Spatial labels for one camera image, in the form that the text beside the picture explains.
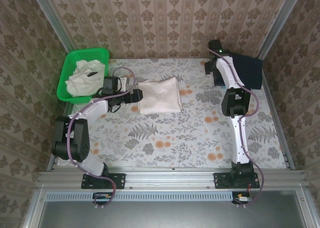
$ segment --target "mounting plate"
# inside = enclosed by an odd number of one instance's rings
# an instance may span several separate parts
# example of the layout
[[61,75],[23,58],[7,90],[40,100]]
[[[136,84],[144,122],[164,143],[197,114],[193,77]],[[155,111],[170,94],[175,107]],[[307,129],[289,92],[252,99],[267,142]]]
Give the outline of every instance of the mounting plate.
[[[125,173],[109,174],[111,180],[114,181],[117,189],[124,189],[126,184]],[[84,174],[82,177],[81,189],[112,189],[112,184],[108,180],[99,179],[90,175]]]
[[232,181],[232,177],[229,172],[218,172],[213,174],[214,186],[216,189],[247,189],[248,184],[252,189],[260,188],[258,174],[254,173],[253,177],[245,182],[236,183]]

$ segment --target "gray floor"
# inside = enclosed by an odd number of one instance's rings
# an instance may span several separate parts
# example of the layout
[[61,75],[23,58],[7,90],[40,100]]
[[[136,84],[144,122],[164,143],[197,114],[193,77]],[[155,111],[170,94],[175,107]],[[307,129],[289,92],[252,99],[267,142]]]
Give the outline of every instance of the gray floor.
[[41,228],[305,228],[295,193],[264,191],[255,204],[230,202],[47,202]]

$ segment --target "vent grille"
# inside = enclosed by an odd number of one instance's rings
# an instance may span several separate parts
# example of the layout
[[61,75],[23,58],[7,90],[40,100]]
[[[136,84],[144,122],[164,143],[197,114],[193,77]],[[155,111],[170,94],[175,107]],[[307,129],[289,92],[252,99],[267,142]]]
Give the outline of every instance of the vent grille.
[[[89,192],[48,192],[46,202],[93,201],[92,191]],[[128,192],[119,191],[115,194],[117,202],[216,202],[232,201],[231,191],[214,192]]]

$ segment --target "wire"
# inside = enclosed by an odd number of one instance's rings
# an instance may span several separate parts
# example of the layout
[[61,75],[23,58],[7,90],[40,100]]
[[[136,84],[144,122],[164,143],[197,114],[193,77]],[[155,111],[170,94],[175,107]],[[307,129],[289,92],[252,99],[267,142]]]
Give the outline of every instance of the wire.
[[241,120],[245,117],[251,117],[253,116],[254,114],[256,114],[259,110],[259,99],[257,97],[257,95],[255,93],[253,93],[251,90],[245,88],[243,85],[241,85],[237,78],[236,78],[236,75],[231,67],[231,64],[227,61],[227,59],[225,59],[222,55],[220,55],[219,53],[213,51],[212,49],[210,49],[209,47],[206,46],[206,44],[203,43],[203,39],[202,39],[202,44],[204,45],[204,47],[209,51],[211,52],[212,54],[216,55],[217,57],[221,58],[226,64],[227,66],[229,67],[231,73],[232,73],[232,76],[233,76],[233,79],[235,81],[235,83],[240,87],[242,88],[243,90],[245,90],[246,92],[249,92],[254,98],[255,98],[255,101],[256,101],[256,108],[254,110],[253,113],[251,114],[245,114],[243,116],[240,117],[239,119],[239,132],[240,132],[240,140],[241,140],[241,146],[242,146],[242,149],[243,149],[243,153],[245,154],[245,156],[249,159],[249,161],[252,162],[252,164],[259,170],[260,174],[261,174],[261,186],[260,186],[260,189],[258,191],[258,194],[256,194],[256,196],[252,199],[252,201],[250,201],[249,203],[246,204],[246,206],[249,206],[251,205],[252,203],[254,203],[257,198],[260,196],[261,192],[262,192],[262,189],[264,187],[264,183],[265,183],[265,176],[264,176],[264,173],[263,171],[261,170],[261,168],[257,165],[257,163],[249,156],[249,154],[247,153],[246,149],[245,149],[245,143],[244,143],[244,138],[243,138],[243,133],[242,133],[242,124],[241,124]]
[[70,134],[71,134],[71,128],[72,128],[72,124],[74,123],[75,119],[83,112],[85,112],[89,107],[93,106],[94,104],[100,102],[100,101],[105,101],[105,100],[108,100],[108,99],[111,99],[111,98],[116,98],[116,97],[121,97],[121,96],[124,96],[128,93],[130,93],[132,91],[132,89],[136,86],[136,77],[135,77],[135,74],[134,72],[127,68],[127,67],[117,67],[116,69],[114,69],[112,75],[114,76],[115,75],[115,72],[117,70],[120,70],[120,69],[125,69],[127,71],[129,71],[132,76],[133,76],[133,84],[132,86],[127,90],[125,91],[124,93],[121,93],[121,94],[115,94],[115,95],[110,95],[110,96],[106,96],[106,97],[102,97],[102,98],[98,98],[98,99],[95,99],[95,100],[91,100],[89,104],[87,104],[85,107],[83,107],[80,111],[76,112],[75,115],[71,118],[70,122],[69,122],[69,126],[68,126],[68,129],[67,129],[67,133],[66,133],[66,150],[67,150],[67,153],[68,153],[68,158],[70,160],[70,162],[75,165],[79,170],[81,170],[82,172],[86,173],[87,175],[89,176],[92,176],[94,178],[98,178],[98,179],[102,179],[102,180],[107,180],[109,182],[111,182],[112,184],[112,195],[110,197],[110,199],[108,200],[108,202],[106,204],[104,204],[103,206],[107,206],[110,204],[110,202],[113,200],[113,198],[115,197],[116,195],[116,184],[115,182],[108,178],[108,177],[103,177],[103,176],[98,176],[98,175],[95,175],[95,174],[92,174],[91,172],[88,172],[87,170],[85,170],[84,168],[82,168],[81,166],[78,165],[77,162],[75,162],[72,158],[72,155],[71,155],[71,148],[70,148]]

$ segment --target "table surface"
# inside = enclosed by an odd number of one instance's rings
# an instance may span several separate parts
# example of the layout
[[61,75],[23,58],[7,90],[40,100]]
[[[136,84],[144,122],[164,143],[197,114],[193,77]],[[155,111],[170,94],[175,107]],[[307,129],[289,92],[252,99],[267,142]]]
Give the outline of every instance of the table surface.
[[[180,113],[141,115],[136,103],[102,115],[89,127],[90,152],[113,167],[229,168],[232,137],[221,102],[225,87],[205,75],[205,59],[114,59],[117,67],[133,70],[137,80],[178,80]],[[117,76],[132,76],[123,70]],[[250,156],[262,168],[286,168],[270,108],[263,90],[253,90],[260,102],[256,115],[246,119]],[[83,105],[75,105],[78,111]],[[256,108],[251,97],[249,113]],[[70,165],[59,159],[59,166]]]

